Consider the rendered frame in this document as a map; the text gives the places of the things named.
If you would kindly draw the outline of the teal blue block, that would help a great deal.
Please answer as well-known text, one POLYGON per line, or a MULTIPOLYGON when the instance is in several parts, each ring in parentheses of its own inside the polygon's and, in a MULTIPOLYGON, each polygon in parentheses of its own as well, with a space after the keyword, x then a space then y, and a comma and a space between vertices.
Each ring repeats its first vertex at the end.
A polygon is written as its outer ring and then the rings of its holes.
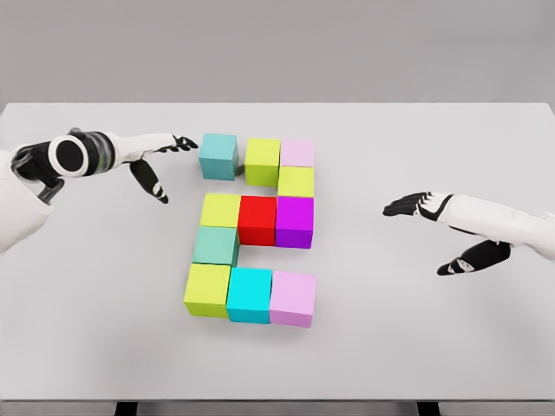
POLYGON ((238 168, 237 136, 205 133, 199 152, 204 179, 233 181, 238 168))

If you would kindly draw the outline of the yellow-green block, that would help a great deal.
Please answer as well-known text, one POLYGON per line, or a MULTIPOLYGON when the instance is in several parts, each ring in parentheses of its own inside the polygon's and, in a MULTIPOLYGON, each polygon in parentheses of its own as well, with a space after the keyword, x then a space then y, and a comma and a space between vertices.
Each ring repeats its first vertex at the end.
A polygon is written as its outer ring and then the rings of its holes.
POLYGON ((183 303, 192 316, 229 317, 226 303, 231 267, 192 263, 188 271, 183 303))
POLYGON ((277 195, 282 197, 314 197, 313 167, 281 166, 277 185, 277 195))
POLYGON ((280 152, 280 140, 249 138, 245 153, 246 184, 277 187, 280 152))
POLYGON ((238 194, 207 193, 199 224, 201 226, 236 228, 241 196, 238 194))

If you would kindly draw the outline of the light pink block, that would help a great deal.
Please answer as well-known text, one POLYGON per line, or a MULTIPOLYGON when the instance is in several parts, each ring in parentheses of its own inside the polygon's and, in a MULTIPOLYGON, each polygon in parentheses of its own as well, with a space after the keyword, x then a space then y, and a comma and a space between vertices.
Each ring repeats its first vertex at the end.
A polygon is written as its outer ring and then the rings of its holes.
POLYGON ((315 147, 310 140, 281 140, 280 165, 314 167, 315 147))
POLYGON ((317 279, 313 275, 275 270, 271 282, 270 323, 310 328, 317 279))

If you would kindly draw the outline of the purple block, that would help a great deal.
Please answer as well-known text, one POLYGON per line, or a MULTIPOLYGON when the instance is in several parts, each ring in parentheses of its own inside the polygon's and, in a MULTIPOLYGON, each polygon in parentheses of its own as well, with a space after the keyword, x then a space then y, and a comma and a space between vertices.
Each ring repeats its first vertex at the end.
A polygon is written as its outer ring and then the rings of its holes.
POLYGON ((314 232, 314 198, 277 197, 277 247, 310 249, 314 232))

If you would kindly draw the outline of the red block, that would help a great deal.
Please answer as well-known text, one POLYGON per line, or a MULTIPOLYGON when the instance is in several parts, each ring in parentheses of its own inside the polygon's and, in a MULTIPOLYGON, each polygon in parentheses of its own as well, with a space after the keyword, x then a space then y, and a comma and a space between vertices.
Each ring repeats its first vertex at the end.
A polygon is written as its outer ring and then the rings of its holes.
POLYGON ((274 246, 277 198, 242 195, 238 214, 238 238, 242 245, 274 246))

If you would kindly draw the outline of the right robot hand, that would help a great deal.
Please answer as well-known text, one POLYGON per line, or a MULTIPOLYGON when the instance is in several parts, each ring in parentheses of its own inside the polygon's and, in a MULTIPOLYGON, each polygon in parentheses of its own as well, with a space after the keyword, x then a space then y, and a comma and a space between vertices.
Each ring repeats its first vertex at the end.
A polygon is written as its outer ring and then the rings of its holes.
POLYGON ((508 208, 463 194, 416 192, 403 196, 383 208, 382 215, 418 216, 484 240, 462 252, 437 270, 439 276, 473 273, 507 260, 512 238, 519 235, 511 223, 508 208))

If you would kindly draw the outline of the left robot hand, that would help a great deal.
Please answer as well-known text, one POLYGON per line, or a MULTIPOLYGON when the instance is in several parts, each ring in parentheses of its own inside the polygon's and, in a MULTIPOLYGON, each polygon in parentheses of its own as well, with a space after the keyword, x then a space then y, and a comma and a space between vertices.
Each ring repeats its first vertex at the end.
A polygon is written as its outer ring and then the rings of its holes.
POLYGON ((188 152, 199 148, 193 140, 171 133, 142 134, 127 138, 126 144, 130 147, 125 152, 123 161, 129 164, 130 172, 140 187, 164 205, 169 202, 169 197, 146 157, 153 153, 188 152))

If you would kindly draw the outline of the sea green block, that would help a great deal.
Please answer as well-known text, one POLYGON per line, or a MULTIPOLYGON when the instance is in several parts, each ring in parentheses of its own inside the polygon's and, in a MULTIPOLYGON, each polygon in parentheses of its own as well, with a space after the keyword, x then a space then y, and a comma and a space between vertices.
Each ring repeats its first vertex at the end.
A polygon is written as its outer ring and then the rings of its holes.
POLYGON ((238 249, 236 228, 200 226, 193 250, 193 262, 235 267, 238 249))

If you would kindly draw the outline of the bright cyan block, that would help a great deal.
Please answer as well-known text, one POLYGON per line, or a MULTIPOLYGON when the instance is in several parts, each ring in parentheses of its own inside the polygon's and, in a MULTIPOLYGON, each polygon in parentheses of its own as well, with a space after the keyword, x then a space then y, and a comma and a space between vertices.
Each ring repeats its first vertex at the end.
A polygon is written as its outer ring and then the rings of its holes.
POLYGON ((272 270, 234 267, 226 309, 232 322, 270 323, 272 270))

